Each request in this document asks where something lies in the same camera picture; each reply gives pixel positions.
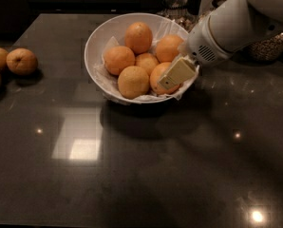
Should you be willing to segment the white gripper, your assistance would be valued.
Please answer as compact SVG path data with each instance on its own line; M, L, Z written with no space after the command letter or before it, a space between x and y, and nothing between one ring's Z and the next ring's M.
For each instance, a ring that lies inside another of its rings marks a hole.
M203 15L194 25L188 39L178 46L179 56L161 74L158 85L164 89L179 86L197 76L194 61L204 67L218 65L231 58L232 53L223 49L210 30L210 15Z

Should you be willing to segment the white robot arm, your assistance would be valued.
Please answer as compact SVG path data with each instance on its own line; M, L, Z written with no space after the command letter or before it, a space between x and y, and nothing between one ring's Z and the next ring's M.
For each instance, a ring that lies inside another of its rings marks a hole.
M283 0L226 0L204 16L180 45L158 84L166 89L197 76L248 45L283 32Z

